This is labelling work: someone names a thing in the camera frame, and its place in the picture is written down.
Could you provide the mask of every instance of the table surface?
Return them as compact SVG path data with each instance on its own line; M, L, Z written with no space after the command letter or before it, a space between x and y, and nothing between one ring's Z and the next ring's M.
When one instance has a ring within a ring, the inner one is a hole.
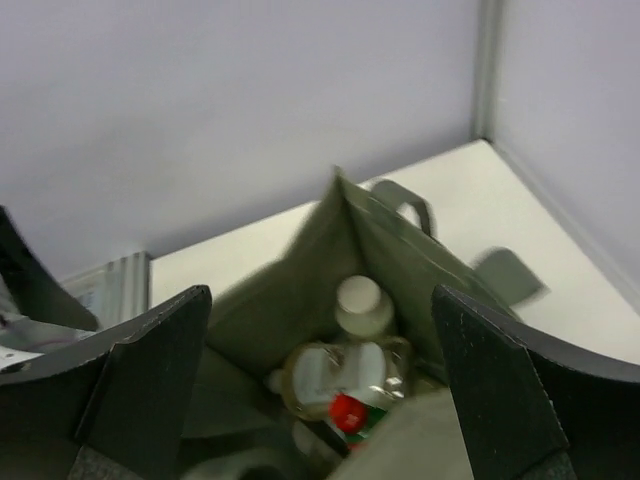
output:
M476 141L380 178L425 198L436 237L467 264L495 246L513 250L548 287L540 298L515 308L525 323L640 364L637 313L488 143ZM215 296L276 260L314 204L153 260L152 304L194 284L209 285Z

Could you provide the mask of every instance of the white backdrop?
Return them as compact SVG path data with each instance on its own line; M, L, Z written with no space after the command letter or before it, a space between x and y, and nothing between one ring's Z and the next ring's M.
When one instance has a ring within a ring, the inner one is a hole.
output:
M478 0L0 3L0 203L54 275L469 140Z
M640 3L507 5L497 145L638 288Z

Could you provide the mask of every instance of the bag handle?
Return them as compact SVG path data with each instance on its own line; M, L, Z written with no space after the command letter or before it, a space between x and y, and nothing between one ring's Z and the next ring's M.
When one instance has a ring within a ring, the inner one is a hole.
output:
M371 199L371 213L378 223L388 226L392 231L399 231L405 220L398 214L398 210L403 205L409 205L420 219L420 229L425 235L434 238L431 207L421 196L392 180L381 180L371 188Z

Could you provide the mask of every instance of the metal frame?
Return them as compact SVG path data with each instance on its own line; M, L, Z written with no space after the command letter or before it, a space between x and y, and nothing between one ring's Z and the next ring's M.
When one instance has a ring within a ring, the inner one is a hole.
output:
M493 139L507 0L481 0L471 138Z
M149 266L149 255L138 252L70 278L62 285L98 317L103 328L108 328L149 308Z

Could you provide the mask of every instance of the plastic bottle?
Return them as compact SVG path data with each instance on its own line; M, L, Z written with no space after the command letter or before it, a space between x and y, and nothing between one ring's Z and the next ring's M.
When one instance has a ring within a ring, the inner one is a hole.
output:
M338 393L388 409L405 398L411 345L400 337L349 344L309 343L294 350L282 370L266 379L287 409L304 420L323 420Z

